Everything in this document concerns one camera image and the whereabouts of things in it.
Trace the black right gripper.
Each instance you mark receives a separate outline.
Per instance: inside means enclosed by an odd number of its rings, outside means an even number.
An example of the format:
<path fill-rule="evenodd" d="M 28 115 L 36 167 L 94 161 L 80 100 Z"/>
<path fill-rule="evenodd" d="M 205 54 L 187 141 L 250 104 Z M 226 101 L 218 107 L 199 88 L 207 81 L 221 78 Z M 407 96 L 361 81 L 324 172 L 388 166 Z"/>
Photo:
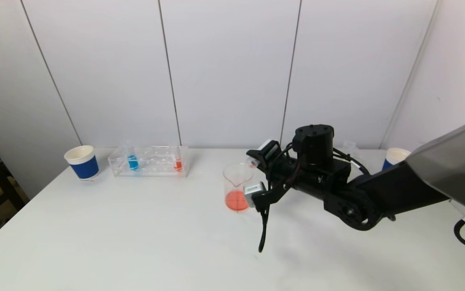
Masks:
<path fill-rule="evenodd" d="M 261 145 L 261 150 L 248 150 L 247 160 L 252 168 L 263 168 L 266 177 L 288 174 L 297 159 L 290 155 L 293 142 L 282 147 L 278 141 L 268 139 Z"/>

